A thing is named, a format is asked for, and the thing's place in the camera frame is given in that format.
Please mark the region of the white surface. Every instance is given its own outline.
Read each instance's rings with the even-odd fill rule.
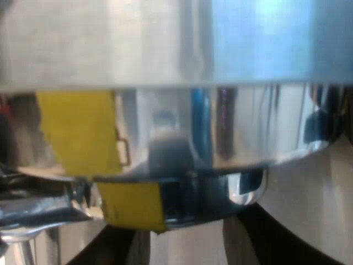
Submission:
[[[353,264],[353,147],[345,137],[319,153],[271,168],[260,205],[316,249]]]
[[[223,221],[151,233],[150,265],[227,265]]]

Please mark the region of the stainless steel pot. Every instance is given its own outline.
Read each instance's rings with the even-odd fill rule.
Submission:
[[[263,193],[263,168],[318,151],[342,131],[345,85],[353,81],[352,11],[346,0],[0,0],[2,179],[25,173],[20,179],[60,182],[59,195],[41,199],[59,197],[62,204],[40,199],[26,207],[47,214],[64,207],[84,220],[103,218],[99,209],[116,206],[107,198],[136,183],[147,184],[134,193],[140,195],[134,205],[139,208],[128,195],[112,201],[122,202],[118,208],[124,214],[157,205],[161,211],[144,220],[160,215],[163,228],[233,214]],[[61,91],[52,92],[49,106],[70,101],[73,93],[80,100],[55,115],[39,100],[49,91]],[[87,100],[107,91],[114,99],[108,113],[113,123],[102,121],[107,117],[102,104]],[[88,102],[92,108],[86,108]],[[63,145],[43,124],[51,122],[50,133],[57,133],[58,125],[62,131],[72,124],[79,128],[83,119],[77,114],[85,117],[85,110],[97,126],[91,123],[67,137],[71,159],[64,159]],[[63,120],[71,120],[70,126]],[[93,192],[85,186],[91,182],[76,178],[87,177],[88,165],[97,161],[85,161],[75,144],[80,134],[96,133],[92,145],[103,146],[108,139],[98,132],[107,124],[110,136],[116,132],[116,147],[109,149],[109,161],[103,152],[97,161],[119,170],[89,171],[91,180],[111,187],[109,196],[102,193],[103,203],[98,194],[91,204],[82,193]],[[69,162],[75,171],[68,170]],[[117,183],[127,186],[118,191]],[[86,188],[78,192],[75,187],[82,185]],[[150,196],[152,186],[158,187],[157,197]],[[40,187],[42,194],[46,185]],[[24,201],[17,199],[13,205],[22,207]],[[145,202],[155,203],[146,207]],[[16,210],[7,216],[18,213],[16,207],[8,208]],[[37,218],[35,210],[16,217]],[[112,214],[105,209],[106,219]],[[25,230],[2,226],[3,240],[48,225],[28,227],[16,220]],[[119,224],[136,227],[128,221]]]
[[[342,131],[345,88],[326,89],[329,91],[326,95],[331,97],[320,98],[324,106],[334,105],[339,110],[323,109],[313,99],[318,90],[311,84],[113,91],[120,156],[116,163],[124,170],[113,176],[95,172],[94,177],[159,181],[183,176],[219,176],[303,157],[327,147]],[[50,104],[59,106],[63,104],[60,100],[73,96],[68,91],[46,94]],[[79,102],[85,105],[85,99],[92,95],[97,95],[99,100],[100,92],[78,95]],[[104,116],[99,109],[100,102],[87,104],[95,109],[99,120]],[[80,119],[75,120],[77,117],[70,113],[80,108],[85,110],[87,106],[76,103],[65,106],[72,108],[65,110],[68,113],[65,119],[72,119],[71,122],[56,122],[57,116],[53,114],[51,125],[58,123],[65,131],[77,123],[75,128],[82,129]],[[41,109],[34,93],[8,96],[3,93],[3,109],[6,107],[10,126],[2,127],[2,135],[8,139],[4,143],[8,150],[2,160],[4,165],[52,179],[84,175],[85,163],[91,161],[73,156],[75,163],[82,166],[78,166],[81,171],[76,176],[70,176],[65,172],[67,165],[57,159],[56,146],[48,141],[41,124],[41,116],[47,114],[43,113],[45,109]],[[84,129],[100,132],[99,121],[90,126]],[[73,144],[78,141],[74,136],[65,140]],[[102,141],[99,135],[92,140]]]

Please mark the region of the yellow tape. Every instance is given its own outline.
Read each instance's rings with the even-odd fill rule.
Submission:
[[[110,92],[38,92],[41,129],[70,176],[121,172]],[[116,226],[165,230],[159,185],[99,183],[105,218]]]

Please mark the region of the shiny metal surface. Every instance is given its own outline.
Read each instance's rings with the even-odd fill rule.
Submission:
[[[28,176],[17,178],[28,179]],[[87,184],[48,182],[35,178],[36,193],[27,183],[23,189],[32,195],[24,197],[13,193],[11,197],[0,200],[0,239],[6,244],[25,242],[35,238],[40,232],[55,229],[58,226],[85,220],[103,219],[101,205],[95,205],[94,189]]]
[[[343,136],[304,160],[269,169],[259,204],[306,243],[353,264],[353,147]]]
[[[1,0],[0,84],[353,81],[347,0]]]
[[[312,84],[269,84],[116,91],[116,130],[124,140],[121,147],[117,139],[117,148],[120,160],[128,163],[122,174],[97,174],[95,180],[219,176],[318,151],[340,135],[342,116],[321,110],[311,88]],[[4,124],[10,124],[2,128],[9,139],[3,164],[29,175],[67,177],[43,137],[35,95],[3,95],[11,111],[11,116],[3,115]]]

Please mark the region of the yellow sticker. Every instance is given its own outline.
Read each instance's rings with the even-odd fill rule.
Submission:
[[[111,92],[38,92],[41,130],[69,176],[121,172]],[[99,183],[105,218],[115,226],[165,230],[159,185]]]

